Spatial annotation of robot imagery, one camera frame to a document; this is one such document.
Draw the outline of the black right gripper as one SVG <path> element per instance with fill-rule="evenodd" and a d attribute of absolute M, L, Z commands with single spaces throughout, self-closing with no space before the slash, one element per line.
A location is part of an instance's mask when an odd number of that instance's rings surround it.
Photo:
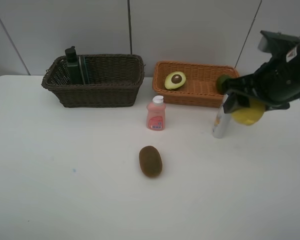
<path fill-rule="evenodd" d="M 288 110 L 300 99 L 300 43 L 288 52 L 272 55 L 254 73 L 229 78 L 223 83 L 225 114 L 250 108 L 250 99 L 265 103 L 266 111 Z"/>

